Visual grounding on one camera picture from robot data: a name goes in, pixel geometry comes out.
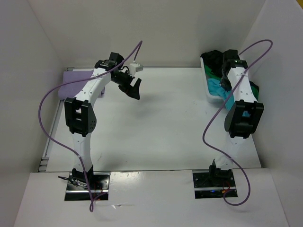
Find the green cloth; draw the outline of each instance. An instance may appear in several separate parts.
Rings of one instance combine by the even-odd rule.
[[[204,70],[205,70],[205,73],[206,73],[210,78],[212,78],[212,79],[217,79],[217,80],[221,80],[220,77],[218,77],[218,76],[216,76],[215,74],[212,73],[212,70],[211,70],[208,66],[204,65]],[[259,99],[259,92],[258,92],[258,90],[257,90],[254,86],[250,86],[250,87],[251,87],[251,91],[252,91],[254,97],[258,100],[258,99]]]

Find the white tray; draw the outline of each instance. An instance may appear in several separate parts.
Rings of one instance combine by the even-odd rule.
[[[201,58],[201,57],[200,57],[200,62],[201,62],[202,78],[203,78],[203,83],[204,83],[204,87],[205,87],[207,101],[209,103],[222,103],[223,98],[221,96],[213,96],[209,93],[207,80],[210,79],[210,77],[205,73],[203,58]]]

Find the clothing pile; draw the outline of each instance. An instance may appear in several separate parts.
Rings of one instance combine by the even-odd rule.
[[[213,96],[221,96],[225,101],[231,91],[225,91],[220,86],[220,80],[222,77],[222,64],[223,64],[223,53],[217,50],[205,52],[201,54],[204,62],[204,70],[206,75],[209,76],[207,80],[209,93]],[[259,87],[250,81],[251,91],[254,97],[258,100]],[[226,103],[226,109],[230,110],[234,103],[233,96]]]

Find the black cloth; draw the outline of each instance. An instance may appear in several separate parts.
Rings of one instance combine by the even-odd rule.
[[[214,50],[210,52],[205,52],[201,54],[203,58],[204,65],[209,67],[212,70],[212,73],[217,77],[222,77],[222,64],[223,64],[223,53]]]

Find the metal base plate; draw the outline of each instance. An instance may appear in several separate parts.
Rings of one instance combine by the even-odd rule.
[[[93,179],[95,184],[90,186],[93,197],[98,196],[101,192],[106,192],[106,194],[100,196],[99,200],[108,200],[109,177],[110,177],[110,173],[94,172]],[[67,183],[64,200],[65,201],[90,200],[89,191],[87,190],[86,187],[76,186],[71,183]]]
[[[233,175],[228,180],[212,180],[208,170],[193,171],[196,199],[221,198],[226,190],[231,190],[225,197],[238,197]]]

